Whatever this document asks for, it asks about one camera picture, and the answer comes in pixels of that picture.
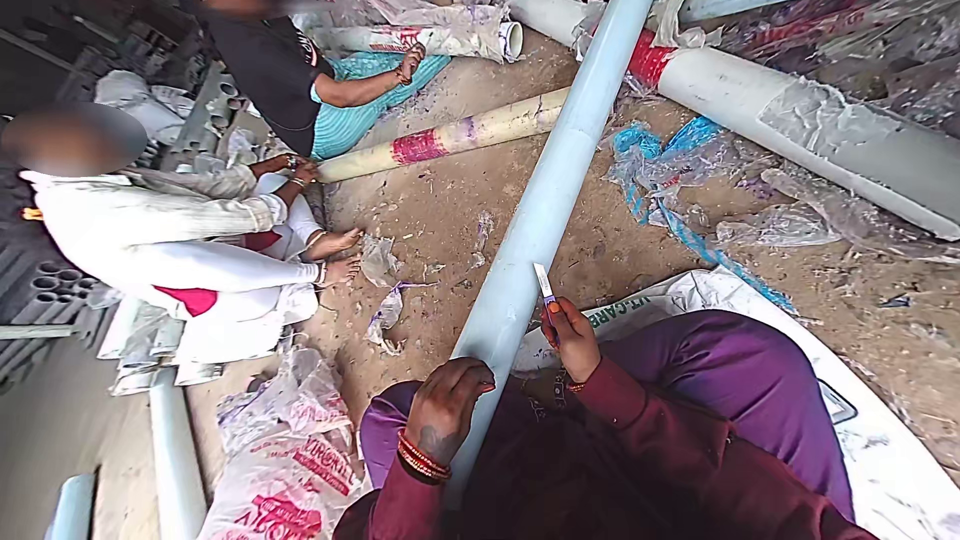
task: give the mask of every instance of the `hand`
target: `hand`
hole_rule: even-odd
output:
[[[600,363],[600,348],[590,321],[563,296],[547,305],[540,319],[543,336],[560,353],[560,361],[570,378],[574,382],[586,382]]]
[[[417,390],[410,405],[407,440],[438,464],[449,465],[470,432],[477,398],[494,388],[493,372],[482,361],[448,361]]]
[[[320,180],[320,169],[315,161],[304,159],[304,163],[297,165],[294,171],[294,178],[303,180],[308,184],[313,184]]]
[[[280,154],[279,156],[273,156],[268,160],[263,160],[259,163],[250,165],[250,170],[253,172],[253,175],[256,178],[260,178],[267,173],[275,173],[276,171],[282,171],[283,169],[287,168],[290,164],[290,159],[293,159],[297,162],[298,169],[307,163],[313,162],[303,156],[298,156],[297,154]]]
[[[425,56],[426,47],[421,43],[410,47],[410,50],[403,55],[400,66],[394,70],[402,85],[407,86],[414,82],[414,73],[417,73],[417,68],[420,67],[420,62],[423,61]]]

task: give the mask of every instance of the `foot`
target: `foot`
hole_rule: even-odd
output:
[[[343,260],[328,262],[326,264],[326,276],[320,286],[328,287],[336,283],[346,283],[357,277],[360,273],[360,256],[355,255]]]
[[[310,247],[306,250],[305,254],[310,260],[322,260],[352,248],[360,240],[361,236],[363,236],[363,231],[360,229],[351,229],[346,233],[324,233],[323,231],[316,231],[307,239],[307,245]],[[310,242],[314,239],[316,239],[316,241],[313,242],[313,245],[310,245]]]

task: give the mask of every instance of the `concrete floor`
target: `concrete floor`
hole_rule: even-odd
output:
[[[568,86],[576,63],[562,46],[526,33],[525,61],[498,66],[457,59],[427,89],[375,128],[362,145],[494,109]],[[631,112],[653,131],[672,135],[691,116],[668,102]],[[354,225],[396,238],[394,253],[406,264],[403,279],[422,282],[426,265],[446,264],[428,280],[433,287],[404,293],[405,308],[389,336],[406,339],[401,356],[379,353],[363,338],[387,289],[358,280],[321,298],[324,307],[304,324],[313,344],[336,358],[354,419],[372,395],[398,380],[421,379],[449,356],[489,265],[468,270],[477,217],[493,215],[485,250],[492,259],[547,135],[419,163],[341,183],[326,198],[335,230]],[[580,307],[623,297],[702,262],[666,230],[639,227],[620,188],[601,180],[611,161],[597,154],[551,269],[555,292]],[[724,215],[769,204],[734,189],[726,179],[687,191],[711,223]],[[960,479],[960,275],[934,263],[859,254],[847,242],[826,246],[731,250],[775,288],[787,293],[810,327],[850,360],[924,441],[945,469]],[[911,291],[914,305],[879,308],[881,300]],[[911,325],[935,325],[945,338],[929,338]],[[250,375],[276,369],[266,358],[230,364],[220,380],[187,391],[208,494],[224,465],[214,407],[241,391]],[[22,386],[0,397],[4,433],[0,479],[0,536],[38,538],[45,529],[60,482],[101,465],[94,538],[156,538],[156,501],[149,442],[149,415],[142,397],[109,398],[112,362],[64,344]]]

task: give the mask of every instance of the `black shirt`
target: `black shirt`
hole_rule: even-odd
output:
[[[333,67],[290,17],[237,20],[202,3],[180,2],[197,17],[237,88],[274,133],[298,154],[309,156],[320,112],[320,104],[310,99],[310,87],[321,73],[333,78]]]

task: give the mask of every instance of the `white clothing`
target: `white clothing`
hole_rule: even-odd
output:
[[[312,283],[319,267],[299,262],[296,255],[321,227],[302,196],[288,210],[271,193],[285,182],[280,175],[263,175],[260,186],[244,165],[212,174],[132,169],[87,178],[34,171],[21,176],[34,184],[44,224],[63,254],[104,283],[187,320],[186,343],[214,343],[220,341],[215,335],[243,332],[245,340],[238,341],[260,347],[245,356],[255,356],[276,344],[283,325],[316,312]],[[270,230],[281,239],[265,255],[203,241]],[[181,302],[154,285],[219,294],[214,307],[191,317]],[[210,347],[196,350],[189,356],[198,361],[238,359],[212,359],[222,355]]]

